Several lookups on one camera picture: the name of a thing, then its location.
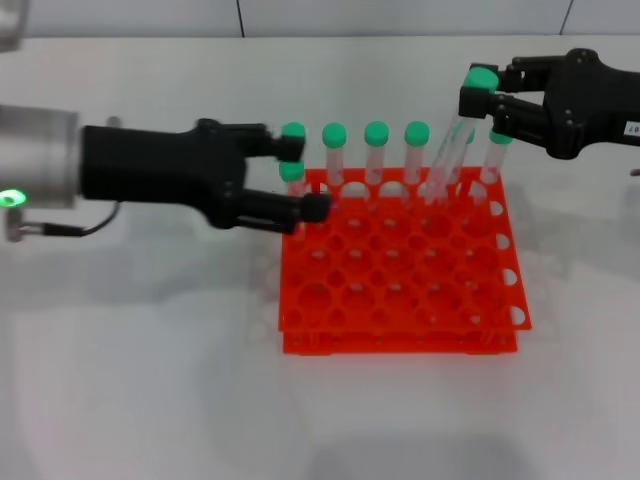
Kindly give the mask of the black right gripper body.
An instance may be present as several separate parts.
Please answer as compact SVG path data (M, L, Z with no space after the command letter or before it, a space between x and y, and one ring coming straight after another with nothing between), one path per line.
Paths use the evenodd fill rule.
M639 74L606 65L594 50L572 49L552 68L543 107L553 158L572 160L596 143L639 145Z

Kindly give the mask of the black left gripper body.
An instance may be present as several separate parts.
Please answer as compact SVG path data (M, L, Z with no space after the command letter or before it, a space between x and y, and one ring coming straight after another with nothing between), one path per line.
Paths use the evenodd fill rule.
M82 129L80 185L88 200L184 205L214 228L247 227L246 171L235 140L212 120L182 133Z

